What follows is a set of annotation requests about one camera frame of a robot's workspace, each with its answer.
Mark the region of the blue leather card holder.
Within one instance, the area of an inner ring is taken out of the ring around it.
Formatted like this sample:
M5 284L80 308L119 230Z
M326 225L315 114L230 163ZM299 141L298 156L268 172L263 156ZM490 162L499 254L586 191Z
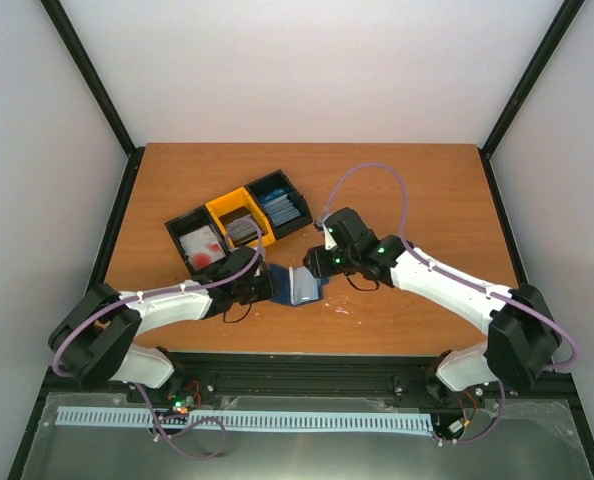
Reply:
M274 281L270 301L289 307L321 301L323 288L329 283L328 279L315 278L304 266L293 268L270 264L269 272Z

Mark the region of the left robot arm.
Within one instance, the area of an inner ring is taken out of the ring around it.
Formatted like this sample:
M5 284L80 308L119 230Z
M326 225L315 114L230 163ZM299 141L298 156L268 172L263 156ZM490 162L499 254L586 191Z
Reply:
M161 401L174 402L184 393L184 376L161 348L141 347L135 339L179 322L224 317L235 304L270 299L274 289L261 247L238 247L194 278L169 287L119 292L99 284L49 335L52 370L84 389L109 381L137 383Z

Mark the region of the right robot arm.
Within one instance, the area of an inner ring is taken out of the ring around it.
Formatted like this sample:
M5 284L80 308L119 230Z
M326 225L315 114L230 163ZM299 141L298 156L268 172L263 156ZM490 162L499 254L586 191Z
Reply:
M429 383L461 392L499 381L531 389L560 347L541 292L483 281L442 262L396 235L378 237L359 214L343 208L323 220L324 242L310 248L304 267L318 279L360 275L378 287L419 295L468 321L484 342L441 355Z

